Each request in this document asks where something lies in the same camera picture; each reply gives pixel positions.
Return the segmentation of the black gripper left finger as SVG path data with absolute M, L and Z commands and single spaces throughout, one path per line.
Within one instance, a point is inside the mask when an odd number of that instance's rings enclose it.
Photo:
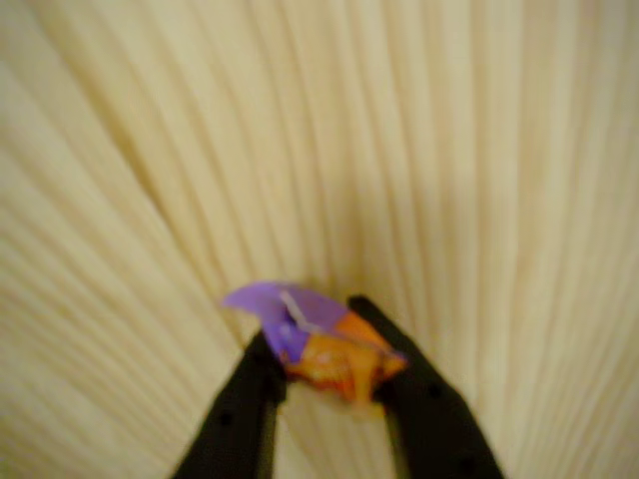
M 174 478 L 272 478 L 288 380 L 263 333 L 217 393 Z

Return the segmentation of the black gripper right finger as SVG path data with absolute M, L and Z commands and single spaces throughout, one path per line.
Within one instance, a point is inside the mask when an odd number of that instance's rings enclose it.
M 381 404 L 395 470 L 405 478 L 502 478 L 491 447 L 464 398 L 413 340 L 368 297 L 348 307 L 407 359 L 407 368 L 373 393 Z

